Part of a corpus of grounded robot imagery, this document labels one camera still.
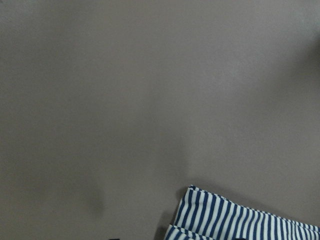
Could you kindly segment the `navy white striped polo shirt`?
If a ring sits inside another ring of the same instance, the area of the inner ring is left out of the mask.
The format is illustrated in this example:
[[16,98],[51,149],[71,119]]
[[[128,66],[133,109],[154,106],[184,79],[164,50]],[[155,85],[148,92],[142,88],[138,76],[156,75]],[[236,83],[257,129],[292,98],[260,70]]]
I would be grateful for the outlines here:
[[166,240],[318,240],[318,226],[236,204],[194,185],[180,200]]

